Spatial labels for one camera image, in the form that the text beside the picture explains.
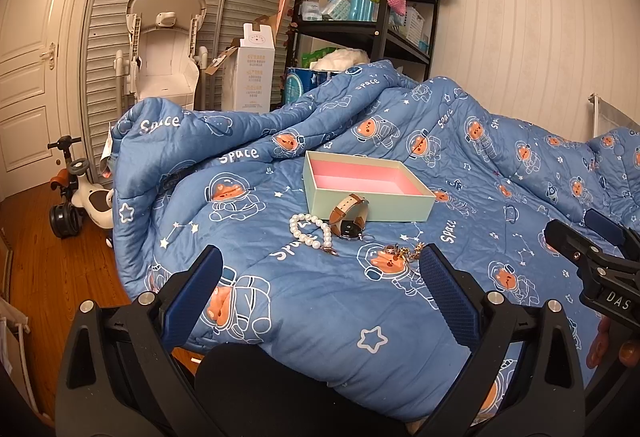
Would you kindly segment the person's right hand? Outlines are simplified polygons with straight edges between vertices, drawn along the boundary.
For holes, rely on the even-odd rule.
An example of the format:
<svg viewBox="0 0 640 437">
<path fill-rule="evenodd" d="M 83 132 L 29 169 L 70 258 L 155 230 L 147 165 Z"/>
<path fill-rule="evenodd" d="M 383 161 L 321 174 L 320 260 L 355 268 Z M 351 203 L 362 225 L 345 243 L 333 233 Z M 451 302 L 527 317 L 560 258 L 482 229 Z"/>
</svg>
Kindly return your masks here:
<svg viewBox="0 0 640 437">
<path fill-rule="evenodd" d="M 589 353 L 586 358 L 586 365 L 589 369 L 599 367 L 605 354 L 608 352 L 608 347 L 611 346 L 611 325 L 612 320 L 610 318 L 602 317 L 600 319 L 598 333 L 589 348 Z M 634 368 L 640 360 L 640 343 L 633 339 L 625 342 L 620 345 L 617 356 L 618 360 L 623 365 L 626 365 L 627 368 Z"/>
</svg>

